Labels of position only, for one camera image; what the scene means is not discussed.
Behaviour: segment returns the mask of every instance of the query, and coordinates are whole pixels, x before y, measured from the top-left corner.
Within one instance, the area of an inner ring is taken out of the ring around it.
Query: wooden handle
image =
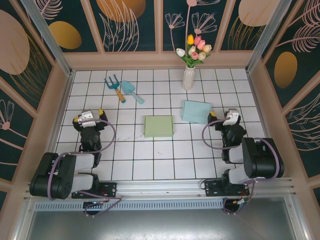
[[[124,104],[126,102],[124,96],[121,94],[121,92],[118,89],[116,89],[115,92],[116,94],[118,94],[120,101]]]

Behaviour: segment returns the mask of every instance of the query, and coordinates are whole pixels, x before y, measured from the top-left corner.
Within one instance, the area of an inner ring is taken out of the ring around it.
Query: flower bouquet
[[[186,51],[182,48],[176,49],[176,54],[185,62],[185,70],[183,74],[182,88],[186,91],[190,90],[195,78],[195,67],[197,64],[203,64],[203,60],[209,57],[211,45],[206,44],[201,36],[190,34],[186,41]]]

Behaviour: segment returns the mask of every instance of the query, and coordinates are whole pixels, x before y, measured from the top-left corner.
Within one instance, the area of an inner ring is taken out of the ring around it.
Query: pink tulip
[[[201,36],[196,36],[194,39],[194,45],[198,45],[198,43],[201,41]]]
[[[197,44],[196,47],[197,47],[199,50],[202,50],[205,45],[206,45],[206,41],[205,41],[205,40],[201,40],[201,41]]]
[[[192,58],[193,60],[197,60],[197,59],[198,59],[198,53],[197,53],[197,52],[193,52],[193,53],[191,54],[191,58]]]

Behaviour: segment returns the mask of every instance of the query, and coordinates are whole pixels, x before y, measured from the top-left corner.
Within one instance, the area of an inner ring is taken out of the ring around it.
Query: feather illustration
[[[35,0],[44,19],[53,20],[60,13],[63,6],[61,0]]]

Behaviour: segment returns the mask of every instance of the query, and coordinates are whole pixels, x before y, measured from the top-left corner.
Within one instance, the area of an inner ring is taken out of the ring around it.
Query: white tile
[[[88,83],[74,83],[70,96],[85,96],[87,95]]]
[[[205,125],[200,123],[191,123],[191,134],[192,140],[201,140],[202,139],[202,130]],[[206,129],[204,132],[204,139],[210,139],[209,130]]]
[[[174,159],[193,158],[193,149],[191,141],[173,141]]]
[[[114,131],[111,126],[106,126],[103,130],[100,131],[101,142],[111,142],[113,137]]]
[[[153,114],[153,109],[137,109],[135,112],[135,124],[144,124],[145,116],[152,116]]]
[[[217,80],[216,71],[214,69],[200,69],[202,80]]]
[[[257,108],[241,107],[242,117],[244,122],[260,122],[260,117]]]
[[[239,106],[236,93],[221,93],[222,105],[224,107],[237,107]]]
[[[215,162],[213,158],[195,159],[194,165],[197,179],[216,178]]]
[[[182,81],[184,79],[183,69],[169,69],[170,81]]]
[[[152,109],[154,107],[154,95],[140,95],[139,97],[144,100],[144,103],[137,103],[137,109]]]
[[[203,93],[188,94],[188,101],[203,103],[205,101],[204,94]]]
[[[216,177],[221,178],[222,174],[225,173],[225,170],[228,169],[234,169],[235,165],[234,164],[226,164],[222,158],[215,158],[214,159],[214,164],[215,164],[215,170],[216,170]]]
[[[101,109],[103,96],[87,96],[84,109]]]
[[[100,161],[96,168],[92,169],[93,174],[98,174],[99,181],[110,181],[112,174],[112,161]]]
[[[167,160],[154,160],[154,179],[174,179],[174,161],[172,159]]]
[[[204,93],[210,93],[210,94],[218,94],[219,93],[219,87],[218,87],[218,81],[202,81],[203,85],[203,92]]]
[[[171,81],[170,82],[170,93],[171,94],[185,94],[186,91],[182,88],[182,81]]]
[[[135,125],[134,140],[135,141],[152,141],[152,137],[145,138],[145,128],[143,124]]]
[[[130,141],[116,142],[114,160],[132,160],[134,157],[134,143]]]
[[[265,133],[261,122],[245,122],[245,129],[249,138],[264,138]]]
[[[116,128],[116,141],[134,141],[135,125],[118,125]]]
[[[171,94],[170,97],[172,108],[182,108],[184,106],[184,101],[187,100],[186,94]]]
[[[173,122],[175,124],[185,123],[182,121],[182,108],[172,108],[171,115],[173,116]]]
[[[110,142],[101,142],[102,148],[105,148],[109,145]],[[101,160],[113,160],[114,159],[114,152],[115,152],[115,143],[111,143],[111,145],[104,151],[101,152]]]
[[[85,107],[86,96],[69,97],[67,110],[83,110]]]
[[[88,83],[90,79],[91,71],[76,71],[74,77],[74,83]]]
[[[118,119],[118,109],[109,109],[105,110],[106,117],[108,118],[109,123],[116,125]]]
[[[132,180],[133,160],[113,161],[112,180]]]
[[[154,159],[172,159],[172,141],[155,141],[154,142]]]
[[[157,94],[153,96],[153,99],[154,99],[155,109],[164,109],[164,108],[171,107],[169,94]]]
[[[92,71],[90,76],[90,83],[105,83],[107,71]]]
[[[121,102],[119,104],[119,109],[135,109],[136,105],[139,104],[136,104],[136,100],[131,95],[124,95],[123,97],[125,99],[125,103]]]
[[[102,100],[102,108],[103,109],[118,109],[119,106],[119,97],[104,95]]]
[[[199,81],[199,80],[201,80],[201,75],[200,75],[200,69],[195,69],[194,70],[194,80],[195,81]]]
[[[138,82],[136,94],[153,94],[154,83],[153,82]]]
[[[63,153],[70,153],[76,150],[76,143],[75,142],[60,142],[57,144],[56,153],[63,154]]]
[[[222,139],[219,140],[211,140],[211,146],[216,148],[223,148],[224,143],[222,142]],[[221,158],[222,150],[220,149],[213,149],[213,157],[214,158]]]
[[[193,140],[193,154],[195,158],[213,158],[212,149],[207,147],[202,140]]]
[[[189,123],[179,123],[173,125],[173,140],[191,140]]]
[[[104,87],[105,83],[102,82],[89,83],[87,95],[103,95]]]
[[[136,82],[138,70],[122,70],[122,81]]]
[[[118,124],[135,124],[135,109],[120,109],[118,112]]]
[[[133,161],[133,180],[153,180],[154,161],[135,160]]]
[[[234,81],[218,81],[220,93],[235,93]]]
[[[78,131],[74,126],[63,126],[60,133],[59,143],[76,143]]]
[[[154,94],[170,94],[169,81],[157,81],[153,85]]]
[[[252,93],[238,93],[239,103],[241,107],[255,107],[256,103]]]
[[[222,107],[221,96],[219,93],[206,93],[206,94],[204,94],[204,101],[206,103],[210,103],[211,107],[213,107],[213,108]]]
[[[122,70],[108,70],[106,71],[106,79],[108,81],[110,81],[109,77],[111,77],[112,81],[115,83],[116,82],[116,79],[115,79],[115,76],[116,78],[118,79],[119,82],[121,82],[121,77],[122,77]]]
[[[168,69],[155,69],[153,70],[154,81],[169,81]]]
[[[137,141],[134,143],[134,159],[154,159],[154,143],[152,141]]]
[[[73,126],[73,120],[76,116],[80,115],[82,110],[67,110],[65,111],[63,125]]]
[[[247,80],[247,73],[244,68],[231,69],[233,80]]]
[[[170,116],[171,109],[170,108],[156,108],[153,110],[154,116]]]
[[[138,82],[152,82],[153,80],[153,70],[138,70]]]
[[[175,179],[194,179],[195,163],[193,159],[174,160]]]
[[[234,81],[235,90],[237,93],[251,93],[251,88],[247,80],[244,81]]]
[[[188,94],[202,94],[202,83],[201,81],[194,81],[192,84],[192,87],[189,91],[187,91]]]
[[[230,69],[216,69],[215,73],[218,80],[232,80]]]

